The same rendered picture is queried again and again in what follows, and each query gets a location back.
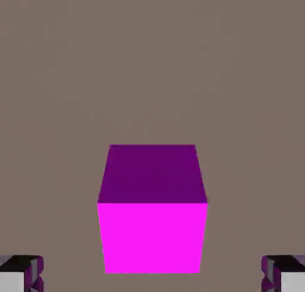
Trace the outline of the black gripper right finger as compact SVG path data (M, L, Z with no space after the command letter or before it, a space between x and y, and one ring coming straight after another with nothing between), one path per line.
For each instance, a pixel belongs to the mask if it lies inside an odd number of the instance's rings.
M261 292L305 292L305 254L265 255Z

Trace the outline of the small magenta cube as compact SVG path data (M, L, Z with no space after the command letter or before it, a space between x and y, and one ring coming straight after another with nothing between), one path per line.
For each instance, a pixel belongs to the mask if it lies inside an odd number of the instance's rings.
M97 201L105 272L198 273L207 207L194 145L111 145Z

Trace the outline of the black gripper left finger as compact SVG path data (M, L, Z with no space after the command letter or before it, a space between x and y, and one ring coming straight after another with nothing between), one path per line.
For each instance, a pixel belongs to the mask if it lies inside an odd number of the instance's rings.
M44 292L39 255L0 255L0 292Z

